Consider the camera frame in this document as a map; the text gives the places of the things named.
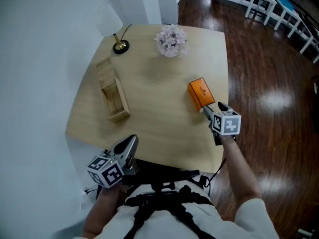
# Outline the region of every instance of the black harness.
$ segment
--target black harness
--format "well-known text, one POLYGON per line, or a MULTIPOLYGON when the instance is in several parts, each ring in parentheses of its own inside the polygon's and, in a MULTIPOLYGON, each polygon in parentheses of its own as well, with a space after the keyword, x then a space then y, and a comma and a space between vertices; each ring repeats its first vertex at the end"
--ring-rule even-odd
POLYGON ((184 186, 179 192, 155 192, 153 194, 138 195, 129 198, 124 205, 139 206, 135 213, 134 225, 124 239, 133 239, 136 232, 143 226, 144 222, 154 211, 167 210, 180 222, 188 226, 200 239, 215 239, 215 237, 199 229, 193 220, 192 214, 186 211, 183 203, 208 204, 212 203, 198 193, 191 192, 190 187, 184 186))

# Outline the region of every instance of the forearm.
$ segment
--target forearm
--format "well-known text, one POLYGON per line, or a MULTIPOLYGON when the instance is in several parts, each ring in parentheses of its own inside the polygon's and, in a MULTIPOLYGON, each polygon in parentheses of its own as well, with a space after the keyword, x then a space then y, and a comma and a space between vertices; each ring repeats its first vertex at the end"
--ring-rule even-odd
POLYGON ((120 193, 120 185, 111 189, 103 188, 84 222, 83 237, 91 239, 99 235, 103 227, 116 213, 117 201, 120 193))
POLYGON ((230 136, 222 136, 224 155, 227 158, 227 167, 230 186, 234 192, 237 206, 249 199, 261 198, 261 190, 250 166, 243 157, 237 143, 230 136))

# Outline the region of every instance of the person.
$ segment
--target person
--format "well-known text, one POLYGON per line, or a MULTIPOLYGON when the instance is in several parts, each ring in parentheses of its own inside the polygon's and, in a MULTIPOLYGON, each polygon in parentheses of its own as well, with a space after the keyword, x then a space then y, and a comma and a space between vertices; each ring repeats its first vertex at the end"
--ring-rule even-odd
MULTIPOLYGON (((175 182, 175 191, 188 187, 202 203, 184 202, 191 216, 179 215, 167 209, 152 211, 135 231, 139 206, 123 205, 116 213, 120 186, 103 189, 84 223, 82 238, 92 239, 278 239, 274 225, 262 200, 258 181, 243 157, 237 143, 230 136, 221 136, 224 156, 227 159, 230 185, 235 195, 237 213, 235 222, 223 221, 209 196, 189 181, 175 182)), ((138 187, 126 200, 137 195, 154 192, 150 185, 138 187)))

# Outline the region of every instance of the white sleeve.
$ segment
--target white sleeve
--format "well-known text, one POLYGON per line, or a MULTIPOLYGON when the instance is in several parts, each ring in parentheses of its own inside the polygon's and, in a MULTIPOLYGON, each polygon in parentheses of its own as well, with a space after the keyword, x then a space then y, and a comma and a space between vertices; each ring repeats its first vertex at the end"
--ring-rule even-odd
POLYGON ((261 199, 255 198, 243 203, 236 213, 235 224, 256 238, 279 239, 261 199))

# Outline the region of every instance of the hardwood floor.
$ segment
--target hardwood floor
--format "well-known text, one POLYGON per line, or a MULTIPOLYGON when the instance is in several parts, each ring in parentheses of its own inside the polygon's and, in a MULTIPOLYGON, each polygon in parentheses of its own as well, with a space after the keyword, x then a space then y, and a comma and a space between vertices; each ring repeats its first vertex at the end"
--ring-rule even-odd
MULTIPOLYGON (((262 25, 263 15, 244 17, 246 7, 224 0, 180 0, 179 25, 225 33, 229 104, 242 115, 238 137, 260 182, 268 213, 281 238, 293 238, 301 216, 319 192, 319 134, 312 121, 317 55, 299 50, 305 41, 287 38, 283 25, 262 25)), ((227 166, 212 182, 212 201, 234 219, 227 166)))

